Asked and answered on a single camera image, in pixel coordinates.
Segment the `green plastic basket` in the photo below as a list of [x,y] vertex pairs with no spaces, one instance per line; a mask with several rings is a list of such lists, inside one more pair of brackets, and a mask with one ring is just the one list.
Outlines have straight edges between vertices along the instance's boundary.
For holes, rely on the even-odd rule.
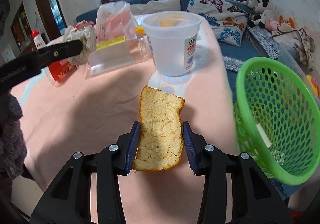
[[241,152],[268,178],[305,183],[319,165],[319,108],[301,78],[281,62],[250,58],[236,77],[234,117]]

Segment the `butterfly print pillow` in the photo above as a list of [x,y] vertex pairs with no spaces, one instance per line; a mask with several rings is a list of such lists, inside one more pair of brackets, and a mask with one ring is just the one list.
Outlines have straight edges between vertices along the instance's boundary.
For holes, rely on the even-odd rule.
[[189,0],[187,11],[206,19],[218,41],[241,47],[250,13],[226,0]]

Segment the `clear plastic storage box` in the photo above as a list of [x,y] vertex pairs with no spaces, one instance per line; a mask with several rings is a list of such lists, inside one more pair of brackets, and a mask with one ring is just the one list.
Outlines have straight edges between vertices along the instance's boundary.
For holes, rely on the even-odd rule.
[[307,74],[312,76],[315,68],[312,72],[310,72],[308,71],[308,68],[299,61],[298,47],[301,47],[302,45],[300,43],[298,30],[295,29],[286,33],[276,30],[270,34],[272,35],[271,39],[280,46],[280,52],[277,60],[292,69],[306,83],[317,104],[319,104],[319,97],[316,97],[310,83],[306,78]]

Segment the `brown door frame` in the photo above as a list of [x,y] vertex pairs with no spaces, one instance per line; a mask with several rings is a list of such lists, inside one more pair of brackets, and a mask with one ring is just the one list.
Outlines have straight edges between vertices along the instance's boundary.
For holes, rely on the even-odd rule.
[[66,22],[58,0],[35,0],[37,9],[49,40],[62,36]]

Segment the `cow plush toy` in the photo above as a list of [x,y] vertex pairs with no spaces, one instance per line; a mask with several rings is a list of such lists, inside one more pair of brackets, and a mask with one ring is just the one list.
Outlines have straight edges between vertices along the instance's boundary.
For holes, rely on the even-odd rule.
[[257,5],[253,8],[253,15],[248,20],[248,26],[253,28],[258,26],[265,28],[275,20],[274,5],[272,0],[257,0]]

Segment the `clear square plastic bottle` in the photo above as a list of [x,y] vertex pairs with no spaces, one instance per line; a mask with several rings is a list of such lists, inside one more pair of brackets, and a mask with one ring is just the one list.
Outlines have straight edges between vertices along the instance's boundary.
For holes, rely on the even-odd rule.
[[141,63],[152,57],[146,36],[129,40],[119,37],[117,40],[117,43],[104,42],[103,48],[91,53],[86,63],[78,67],[85,79]]

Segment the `white tissue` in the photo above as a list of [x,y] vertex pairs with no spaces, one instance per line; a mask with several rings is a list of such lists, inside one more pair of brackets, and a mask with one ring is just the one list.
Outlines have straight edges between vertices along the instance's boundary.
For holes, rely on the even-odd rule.
[[81,21],[75,26],[68,26],[61,43],[79,40],[82,42],[82,51],[79,55],[68,58],[71,65],[83,65],[91,53],[96,51],[97,35],[95,24],[92,21]]

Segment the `clear pink plastic bag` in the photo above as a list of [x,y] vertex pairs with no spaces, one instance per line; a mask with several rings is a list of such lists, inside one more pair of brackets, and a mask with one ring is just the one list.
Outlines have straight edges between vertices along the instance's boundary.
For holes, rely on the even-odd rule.
[[137,23],[131,13],[130,4],[124,1],[102,4],[97,11],[95,23],[97,43],[124,36],[126,40],[136,38]]

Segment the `translucent plastic cup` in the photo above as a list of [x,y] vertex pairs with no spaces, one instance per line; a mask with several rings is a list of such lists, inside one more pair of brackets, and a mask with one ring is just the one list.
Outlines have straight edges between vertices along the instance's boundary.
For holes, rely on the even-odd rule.
[[144,17],[153,61],[160,74],[180,76],[193,65],[201,16],[183,11],[164,11]]

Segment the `beige patterned cloth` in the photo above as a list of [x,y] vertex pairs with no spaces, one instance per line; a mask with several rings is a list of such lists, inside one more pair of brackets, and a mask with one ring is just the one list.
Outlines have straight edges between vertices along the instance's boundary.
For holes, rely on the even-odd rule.
[[308,68],[308,71],[314,70],[314,58],[313,53],[315,52],[314,40],[301,28],[298,30],[301,47],[298,47],[298,57],[301,64]]

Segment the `blue patterned cloth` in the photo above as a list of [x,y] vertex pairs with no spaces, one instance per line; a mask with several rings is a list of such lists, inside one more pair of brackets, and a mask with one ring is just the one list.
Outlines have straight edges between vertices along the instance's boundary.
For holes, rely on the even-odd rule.
[[219,42],[225,68],[231,72],[238,72],[246,60],[256,56],[277,60],[280,46],[271,39],[271,36],[267,30],[260,27],[247,27],[241,47]]

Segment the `grey plush toy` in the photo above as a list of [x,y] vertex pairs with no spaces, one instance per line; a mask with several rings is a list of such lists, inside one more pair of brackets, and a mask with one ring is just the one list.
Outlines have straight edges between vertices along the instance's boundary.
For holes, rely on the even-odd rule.
[[254,9],[258,6],[260,0],[245,0],[243,4],[248,7],[249,9]]

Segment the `small red capped bottle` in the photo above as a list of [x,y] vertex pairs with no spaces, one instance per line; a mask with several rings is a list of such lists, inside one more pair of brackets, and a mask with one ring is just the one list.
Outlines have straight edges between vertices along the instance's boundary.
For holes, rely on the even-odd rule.
[[42,36],[39,34],[38,30],[32,30],[31,37],[33,38],[36,49],[46,47],[46,43],[44,42]]

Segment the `grey fuzzy sleeve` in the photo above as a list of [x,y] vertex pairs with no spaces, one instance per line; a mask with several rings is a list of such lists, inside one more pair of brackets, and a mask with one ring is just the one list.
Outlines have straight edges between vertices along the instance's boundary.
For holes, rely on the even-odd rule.
[[10,93],[1,94],[1,169],[11,179],[23,173],[27,155],[20,119],[23,117],[18,100]]

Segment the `beige pillow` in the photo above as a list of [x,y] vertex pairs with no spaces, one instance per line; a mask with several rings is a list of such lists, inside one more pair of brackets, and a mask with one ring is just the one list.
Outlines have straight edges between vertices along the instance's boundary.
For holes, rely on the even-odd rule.
[[163,11],[181,11],[180,0],[149,1],[147,4],[131,4],[130,10],[133,15],[145,15]]

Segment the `pink plush toy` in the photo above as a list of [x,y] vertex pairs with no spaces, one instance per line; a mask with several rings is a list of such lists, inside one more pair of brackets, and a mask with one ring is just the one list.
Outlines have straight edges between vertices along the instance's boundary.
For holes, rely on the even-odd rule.
[[269,32],[272,32],[274,30],[277,30],[279,27],[279,23],[277,21],[271,21],[269,24],[265,25],[265,29],[268,30]]

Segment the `red printed paper cup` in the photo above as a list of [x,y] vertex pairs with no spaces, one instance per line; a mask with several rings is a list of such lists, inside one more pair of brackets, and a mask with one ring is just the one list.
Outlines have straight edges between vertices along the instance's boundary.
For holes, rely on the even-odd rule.
[[75,65],[71,65],[68,60],[56,61],[44,69],[49,82],[60,87],[76,70]]

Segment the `orange fox plush toy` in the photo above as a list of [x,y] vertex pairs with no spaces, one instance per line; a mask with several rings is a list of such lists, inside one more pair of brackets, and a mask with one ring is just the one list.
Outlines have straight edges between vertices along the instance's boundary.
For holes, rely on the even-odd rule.
[[280,15],[278,23],[278,30],[282,33],[291,32],[295,30],[295,22],[291,17],[285,19],[282,15]]

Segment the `yellow snack wrapper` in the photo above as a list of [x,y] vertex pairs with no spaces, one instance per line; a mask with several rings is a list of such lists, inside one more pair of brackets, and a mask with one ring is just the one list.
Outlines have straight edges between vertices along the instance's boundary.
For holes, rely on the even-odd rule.
[[135,32],[138,34],[145,34],[143,26],[138,26],[135,28]]

